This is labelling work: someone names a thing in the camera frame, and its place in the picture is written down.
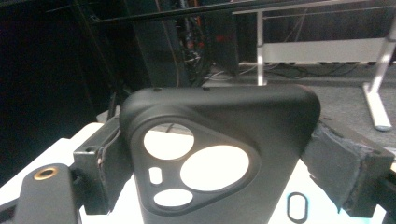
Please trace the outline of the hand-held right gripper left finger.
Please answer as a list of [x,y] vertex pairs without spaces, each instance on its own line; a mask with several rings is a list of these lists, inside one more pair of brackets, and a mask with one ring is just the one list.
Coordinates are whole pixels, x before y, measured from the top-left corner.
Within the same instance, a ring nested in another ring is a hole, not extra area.
[[118,117],[107,121],[73,152],[73,170],[83,181],[82,205],[88,215],[111,212],[133,174],[131,154]]

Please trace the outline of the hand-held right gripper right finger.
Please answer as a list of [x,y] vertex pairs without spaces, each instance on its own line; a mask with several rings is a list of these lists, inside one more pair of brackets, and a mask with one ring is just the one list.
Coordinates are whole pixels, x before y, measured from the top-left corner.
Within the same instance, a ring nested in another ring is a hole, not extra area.
[[377,206],[395,217],[394,159],[379,144],[328,119],[318,122],[302,155],[314,182],[351,217],[372,217]]

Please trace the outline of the white rectangular box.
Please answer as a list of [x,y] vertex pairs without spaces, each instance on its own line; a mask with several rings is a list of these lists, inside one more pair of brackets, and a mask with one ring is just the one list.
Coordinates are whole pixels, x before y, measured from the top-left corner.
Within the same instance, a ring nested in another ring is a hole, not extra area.
[[[101,127],[98,122],[90,123],[74,136],[61,138],[46,148],[0,188],[0,205],[19,197],[22,180],[33,170],[52,163],[71,164],[73,151]],[[386,211],[378,206],[371,218],[350,217],[345,211],[335,207],[324,191],[309,177],[304,163],[299,161],[268,224],[293,224],[292,221],[303,214],[308,214],[305,224],[382,224]],[[80,216],[83,224],[144,224],[135,182],[131,179],[125,184],[111,213],[89,216],[81,210]]]

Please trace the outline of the black phone case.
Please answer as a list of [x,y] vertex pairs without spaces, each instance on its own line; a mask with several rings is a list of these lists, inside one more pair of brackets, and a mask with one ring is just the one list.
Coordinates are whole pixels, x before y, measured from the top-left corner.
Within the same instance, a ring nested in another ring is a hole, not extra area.
[[267,224],[317,125],[299,85],[144,89],[121,107],[145,224]]

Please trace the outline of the black metal bar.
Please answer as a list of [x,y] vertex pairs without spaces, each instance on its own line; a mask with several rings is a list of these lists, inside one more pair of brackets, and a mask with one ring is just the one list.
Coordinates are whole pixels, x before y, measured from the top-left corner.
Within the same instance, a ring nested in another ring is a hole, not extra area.
[[396,6],[396,0],[245,0],[236,2],[227,2],[221,4],[188,7],[182,9],[166,10],[161,12],[153,12],[148,14],[139,14],[128,17],[118,17],[106,20],[97,20],[92,25],[98,26],[117,26],[141,21],[165,21],[175,18],[185,18],[189,16],[200,16],[202,14],[217,12],[232,12],[236,14],[244,14],[250,12],[264,12],[295,9],[300,7],[326,7],[336,5],[357,4],[361,7],[361,3],[368,3],[369,6]]

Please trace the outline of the white metal desk frame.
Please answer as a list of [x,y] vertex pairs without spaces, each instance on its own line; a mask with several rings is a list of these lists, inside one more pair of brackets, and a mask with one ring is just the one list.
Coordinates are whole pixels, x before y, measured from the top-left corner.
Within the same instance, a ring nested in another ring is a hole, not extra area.
[[263,14],[294,8],[326,7],[363,2],[364,0],[318,0],[317,2],[299,3],[295,0],[279,6],[266,7],[255,1],[250,9],[239,8],[238,14],[254,13],[257,22],[257,84],[264,86],[266,63],[351,63],[374,62],[375,74],[371,81],[361,88],[376,130],[388,132],[392,129],[389,116],[379,94],[383,79],[389,68],[394,50],[396,50],[396,0],[383,0],[375,3],[376,7],[389,7],[393,10],[391,26],[383,38],[364,38],[350,40],[307,41],[293,43],[270,43],[263,40]]

